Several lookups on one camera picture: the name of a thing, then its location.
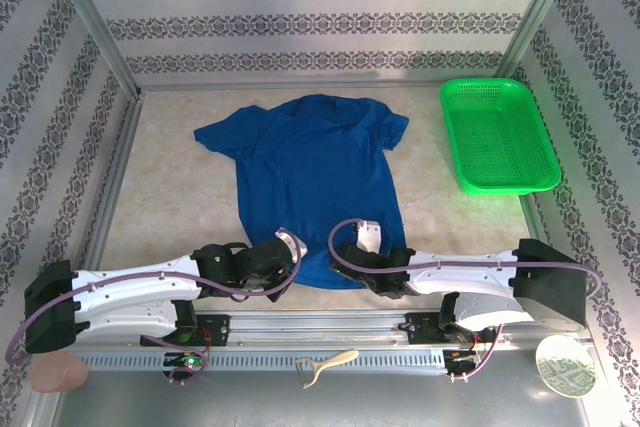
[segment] marble surface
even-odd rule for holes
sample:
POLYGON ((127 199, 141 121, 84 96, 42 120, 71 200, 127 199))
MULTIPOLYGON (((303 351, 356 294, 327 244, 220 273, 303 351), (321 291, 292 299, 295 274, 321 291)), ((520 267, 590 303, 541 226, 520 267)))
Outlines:
MULTIPOLYGON (((151 92, 147 94, 102 270, 163 262, 209 243, 247 241, 238 217, 235 163, 207 151, 193 130, 240 107, 275 107, 311 93, 371 97, 406 115, 409 127, 385 151, 402 212, 407 245, 434 253, 507 250, 528 237, 516 196, 472 197, 458 188, 439 89, 338 88, 151 92)), ((392 301, 369 291, 293 285, 277 304, 202 299, 196 308, 339 309, 438 307, 439 295, 392 301)))

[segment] blue t-shirt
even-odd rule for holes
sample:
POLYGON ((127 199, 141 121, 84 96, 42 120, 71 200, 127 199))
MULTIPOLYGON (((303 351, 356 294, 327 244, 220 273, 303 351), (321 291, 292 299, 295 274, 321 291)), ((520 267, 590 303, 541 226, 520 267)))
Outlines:
MULTIPOLYGON (((329 269, 329 232, 359 217, 382 226, 381 252, 406 246, 382 150, 408 123, 376 100, 310 95, 271 110, 245 107, 195 138, 236 161, 240 220, 253 244, 285 227, 309 248, 298 283, 353 289, 362 285, 329 269)), ((345 227, 335 242, 353 239, 345 227)))

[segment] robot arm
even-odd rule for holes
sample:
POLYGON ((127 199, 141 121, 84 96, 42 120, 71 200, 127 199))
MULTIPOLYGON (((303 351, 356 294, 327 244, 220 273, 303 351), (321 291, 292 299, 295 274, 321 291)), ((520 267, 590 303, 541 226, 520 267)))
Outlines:
MULTIPOLYGON (((306 246, 298 239, 301 256, 306 246)), ((294 241, 283 231, 249 248, 245 244, 210 244, 191 255, 156 265, 117 271, 71 271, 68 261, 45 267, 25 290, 28 318, 53 298, 97 282, 131 274, 178 272, 246 291, 280 285, 297 261, 294 241)), ((286 289, 268 298, 275 302, 286 289)), ((27 330, 28 353, 61 349, 79 341, 131 341, 150 335, 176 341, 197 329, 192 301, 233 294, 191 279, 146 277, 102 286, 75 295, 45 312, 27 330)))
POLYGON ((336 247, 342 260, 356 266, 388 269, 446 262, 445 267, 394 273, 362 273, 332 259, 331 268, 365 284, 378 295, 398 299, 404 295, 458 292, 448 297, 447 311, 456 325, 480 331, 492 325, 537 321, 561 331, 585 327, 586 277, 584 271, 564 268, 496 267, 496 263, 575 261, 534 239, 523 239, 513 251, 481 255, 438 255, 413 249, 378 254, 380 226, 359 221, 356 244, 336 247))

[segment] basket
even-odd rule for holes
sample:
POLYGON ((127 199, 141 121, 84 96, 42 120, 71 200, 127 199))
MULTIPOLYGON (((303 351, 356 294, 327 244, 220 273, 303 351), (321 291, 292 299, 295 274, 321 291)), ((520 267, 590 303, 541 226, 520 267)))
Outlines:
POLYGON ((459 79, 440 99, 460 188, 470 195, 553 189, 561 171, 529 89, 510 79, 459 79))

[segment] wall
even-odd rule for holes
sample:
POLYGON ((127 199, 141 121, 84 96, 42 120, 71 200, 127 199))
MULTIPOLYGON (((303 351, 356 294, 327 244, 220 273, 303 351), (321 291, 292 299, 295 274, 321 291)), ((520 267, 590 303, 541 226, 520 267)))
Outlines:
POLYGON ((589 324, 629 425, 640 425, 639 6, 555 0, 516 74, 563 168, 559 187, 535 196, 546 235, 602 272, 589 324))
MULTIPOLYGON (((130 101, 70 0, 0 0, 0 349, 24 288, 85 249, 130 101)), ((28 365, 0 360, 0 426, 22 417, 28 365)))
POLYGON ((530 0, 95 0, 143 86, 491 75, 530 0))

